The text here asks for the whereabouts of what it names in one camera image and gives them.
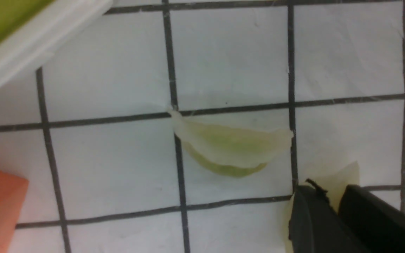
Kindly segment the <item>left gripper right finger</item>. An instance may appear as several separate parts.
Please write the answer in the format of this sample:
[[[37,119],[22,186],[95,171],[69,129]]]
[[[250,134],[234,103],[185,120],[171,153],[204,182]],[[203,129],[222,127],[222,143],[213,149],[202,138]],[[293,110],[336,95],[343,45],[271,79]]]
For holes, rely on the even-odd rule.
[[[373,253],[405,253],[405,214],[358,185],[348,185],[339,217]]]

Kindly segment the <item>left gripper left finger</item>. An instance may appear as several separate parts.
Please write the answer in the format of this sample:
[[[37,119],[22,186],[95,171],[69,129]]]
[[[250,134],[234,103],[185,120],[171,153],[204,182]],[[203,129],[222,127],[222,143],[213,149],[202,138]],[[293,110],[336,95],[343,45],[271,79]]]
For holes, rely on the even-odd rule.
[[[330,205],[328,191],[306,179],[299,185],[288,222],[288,239],[294,253],[369,253]]]

